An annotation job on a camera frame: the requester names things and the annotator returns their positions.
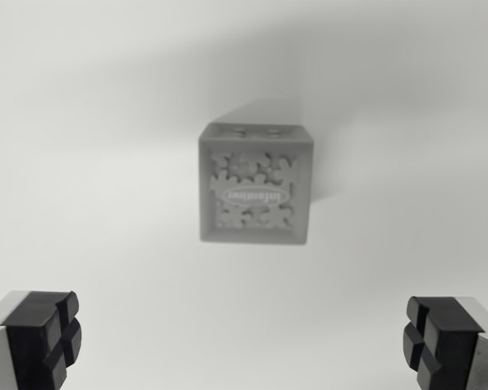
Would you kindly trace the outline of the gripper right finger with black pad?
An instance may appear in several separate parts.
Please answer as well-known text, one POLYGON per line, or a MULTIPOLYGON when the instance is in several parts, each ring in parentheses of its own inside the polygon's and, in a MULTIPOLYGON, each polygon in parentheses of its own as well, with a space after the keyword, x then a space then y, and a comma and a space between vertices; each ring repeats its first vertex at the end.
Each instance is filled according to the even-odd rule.
POLYGON ((426 390, 488 389, 488 310, 473 297, 411 297, 403 354, 426 390))

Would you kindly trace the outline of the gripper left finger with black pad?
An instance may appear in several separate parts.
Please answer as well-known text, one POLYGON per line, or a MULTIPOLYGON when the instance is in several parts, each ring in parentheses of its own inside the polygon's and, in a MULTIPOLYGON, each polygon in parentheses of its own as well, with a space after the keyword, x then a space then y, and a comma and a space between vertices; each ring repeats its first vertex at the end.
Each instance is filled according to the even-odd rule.
POLYGON ((78 311, 74 292, 9 292, 0 301, 0 389, 60 389, 81 349, 78 311))

